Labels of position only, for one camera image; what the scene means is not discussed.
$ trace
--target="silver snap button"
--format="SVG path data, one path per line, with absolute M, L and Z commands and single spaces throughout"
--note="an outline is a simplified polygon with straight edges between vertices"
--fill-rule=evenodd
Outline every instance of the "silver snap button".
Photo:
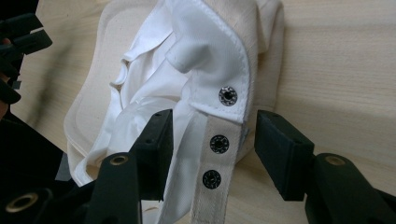
M 232 87 L 223 87 L 219 92 L 219 99 L 222 104 L 231 106 L 236 103 L 238 94 Z
M 221 183 L 221 175 L 215 170 L 206 171 L 203 182 L 208 189 L 216 189 Z
M 223 135 L 216 135 L 210 139 L 210 148 L 218 154 L 226 152 L 229 145 L 228 138 Z

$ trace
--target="metal snap fastener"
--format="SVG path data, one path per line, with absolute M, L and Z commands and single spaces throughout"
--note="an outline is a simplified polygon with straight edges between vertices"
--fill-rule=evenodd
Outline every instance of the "metal snap fastener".
M 238 99 L 238 94 L 232 87 L 223 87 L 219 92 L 219 99 L 222 104 L 231 106 L 236 103 L 236 100 Z
M 221 175 L 215 170 L 206 171 L 203 182 L 208 189 L 216 189 L 221 183 Z
M 228 138 L 223 135 L 216 135 L 210 139 L 210 148 L 218 154 L 226 152 L 229 145 Z

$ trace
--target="light wood tabletop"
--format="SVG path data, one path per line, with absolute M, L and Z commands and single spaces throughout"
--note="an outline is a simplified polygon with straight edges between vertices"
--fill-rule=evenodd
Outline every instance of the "light wood tabletop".
M 64 117 L 89 73 L 108 2 L 39 1 L 36 15 L 53 45 L 25 56 L 22 98 L 11 111 L 62 150 Z M 396 2 L 282 2 L 276 113 L 316 144 L 316 154 L 349 158 L 375 188 L 396 195 Z M 304 203 L 283 202 L 252 151 L 235 167 L 226 223 L 307 220 Z

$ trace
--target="black snap button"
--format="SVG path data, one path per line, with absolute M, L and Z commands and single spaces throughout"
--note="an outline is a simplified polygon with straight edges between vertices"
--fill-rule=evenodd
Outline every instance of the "black snap button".
M 206 171 L 203 176 L 203 182 L 208 189 L 216 189 L 221 183 L 221 175 L 214 170 Z
M 231 106 L 236 103 L 236 100 L 238 99 L 238 94 L 232 87 L 223 87 L 219 92 L 219 99 L 222 104 Z
M 223 135 L 216 135 L 210 139 L 210 148 L 218 154 L 226 152 L 229 145 L 228 139 Z

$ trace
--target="beige strap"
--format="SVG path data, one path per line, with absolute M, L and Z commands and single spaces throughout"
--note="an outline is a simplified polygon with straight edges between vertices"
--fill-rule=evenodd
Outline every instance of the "beige strap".
M 224 223 L 241 129 L 240 124 L 208 117 L 191 207 L 191 223 Z

